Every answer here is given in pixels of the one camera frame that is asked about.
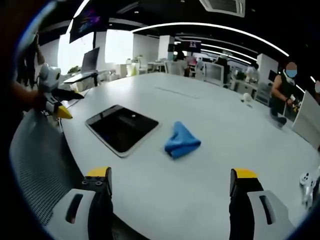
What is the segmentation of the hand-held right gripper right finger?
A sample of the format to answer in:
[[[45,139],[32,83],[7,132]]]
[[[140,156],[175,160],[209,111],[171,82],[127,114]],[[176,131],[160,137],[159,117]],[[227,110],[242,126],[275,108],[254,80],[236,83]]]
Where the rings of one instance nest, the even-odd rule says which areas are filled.
[[[230,240],[285,240],[295,229],[287,207],[252,170],[231,169],[229,197]]]

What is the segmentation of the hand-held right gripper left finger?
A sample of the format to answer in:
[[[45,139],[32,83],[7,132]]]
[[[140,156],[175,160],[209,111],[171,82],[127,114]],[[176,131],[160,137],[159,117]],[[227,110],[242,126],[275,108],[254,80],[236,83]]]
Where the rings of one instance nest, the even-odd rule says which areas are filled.
[[[55,240],[112,240],[112,226],[112,168],[104,166],[57,202],[46,230]]]

